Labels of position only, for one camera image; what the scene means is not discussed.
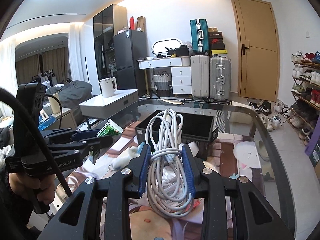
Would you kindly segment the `person's left hand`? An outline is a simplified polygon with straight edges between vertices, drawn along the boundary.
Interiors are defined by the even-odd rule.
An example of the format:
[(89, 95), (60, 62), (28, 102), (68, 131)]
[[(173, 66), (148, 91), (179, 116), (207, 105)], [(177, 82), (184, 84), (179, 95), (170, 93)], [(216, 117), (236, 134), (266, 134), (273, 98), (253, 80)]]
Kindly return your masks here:
[(37, 199), (44, 204), (51, 204), (55, 198), (55, 176), (49, 175), (39, 180), (31, 178), (27, 174), (10, 173), (9, 185), (12, 191), (27, 199), (27, 190), (40, 190), (37, 194)]

